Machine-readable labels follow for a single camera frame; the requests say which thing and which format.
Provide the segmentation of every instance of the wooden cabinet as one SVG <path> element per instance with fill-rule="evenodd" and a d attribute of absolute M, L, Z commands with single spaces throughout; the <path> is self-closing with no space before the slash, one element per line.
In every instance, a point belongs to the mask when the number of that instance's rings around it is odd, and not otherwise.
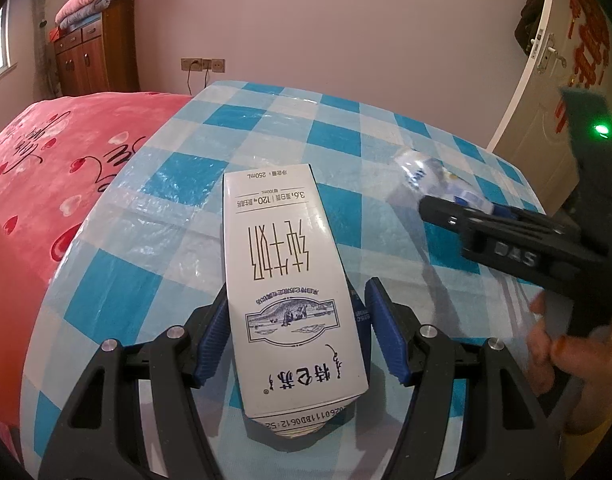
<path fill-rule="evenodd" d="M 115 0 L 99 19 L 53 43 L 62 93 L 138 92 L 134 0 Z"/>

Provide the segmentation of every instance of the door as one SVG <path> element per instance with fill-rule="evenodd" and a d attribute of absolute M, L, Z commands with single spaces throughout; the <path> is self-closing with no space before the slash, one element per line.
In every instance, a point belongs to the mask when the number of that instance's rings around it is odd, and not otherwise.
<path fill-rule="evenodd" d="M 86 41 L 81 45 L 86 74 L 90 84 L 90 92 L 108 92 L 106 62 L 104 60 L 104 44 L 102 37 Z"/>
<path fill-rule="evenodd" d="M 487 147 L 522 170 L 548 214 L 577 185 L 561 86 L 603 94 L 612 113 L 612 24 L 596 0 L 545 0 L 528 63 Z"/>
<path fill-rule="evenodd" d="M 82 46 L 78 45 L 68 50 L 68 52 L 70 52 L 72 59 L 70 65 L 75 67 L 74 78 L 77 85 L 77 95 L 88 95 L 90 94 L 90 85 L 88 84 L 88 77 L 86 76 L 86 65 L 84 64 Z"/>
<path fill-rule="evenodd" d="M 57 63 L 57 72 L 62 84 L 62 93 L 68 96 L 79 95 L 75 79 L 75 67 L 70 50 L 57 54 L 55 62 Z"/>

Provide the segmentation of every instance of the table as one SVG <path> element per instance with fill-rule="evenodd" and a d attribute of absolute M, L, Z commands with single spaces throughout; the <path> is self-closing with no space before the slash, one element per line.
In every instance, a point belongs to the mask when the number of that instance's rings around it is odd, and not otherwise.
<path fill-rule="evenodd" d="M 523 337 L 534 322 L 528 303 L 538 289 L 465 260 L 457 235 L 420 220 L 392 163 L 402 146 L 438 158 L 494 202 L 542 210 L 513 166 L 380 108 L 246 82 L 215 83 L 184 106 L 106 189 L 46 293 L 22 379 L 27 469 L 38 471 L 60 409 L 104 339 L 124 345 L 150 340 L 212 302 L 225 281 L 225 171 L 309 163 L 360 294 L 366 280 L 379 276 L 391 298 L 411 306 L 421 322 L 454 338 L 501 337 L 521 360 Z M 140 391 L 156 464 L 147 384 Z M 443 472 L 454 466 L 464 392 L 457 381 Z M 244 417 L 231 342 L 195 399 L 227 479 L 328 480 L 381 477 L 410 396 L 388 374 L 373 337 L 368 393 L 310 436 L 285 440 Z"/>

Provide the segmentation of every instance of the white milk carton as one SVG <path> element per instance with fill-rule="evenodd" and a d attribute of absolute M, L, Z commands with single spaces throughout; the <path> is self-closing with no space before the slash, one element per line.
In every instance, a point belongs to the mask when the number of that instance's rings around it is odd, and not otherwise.
<path fill-rule="evenodd" d="M 317 431 L 368 381 L 310 166 L 224 174 L 224 248 L 246 416 L 289 438 Z"/>

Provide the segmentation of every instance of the metal bolt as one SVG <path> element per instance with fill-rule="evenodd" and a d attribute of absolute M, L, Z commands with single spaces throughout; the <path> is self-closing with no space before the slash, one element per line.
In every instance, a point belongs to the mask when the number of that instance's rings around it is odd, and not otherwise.
<path fill-rule="evenodd" d="M 493 350 L 503 350 L 506 347 L 504 342 L 496 337 L 491 337 L 488 340 L 488 346 L 490 346 Z"/>
<path fill-rule="evenodd" d="M 104 352 L 112 352 L 115 348 L 117 348 L 117 341 L 114 339 L 106 339 L 106 341 L 102 343 L 102 350 Z"/>
<path fill-rule="evenodd" d="M 184 327 L 175 325 L 166 330 L 166 335 L 171 339 L 179 339 L 184 335 Z"/>
<path fill-rule="evenodd" d="M 423 337 L 432 339 L 433 337 L 437 336 L 437 329 L 433 325 L 422 325 L 422 327 L 419 329 L 419 333 Z"/>

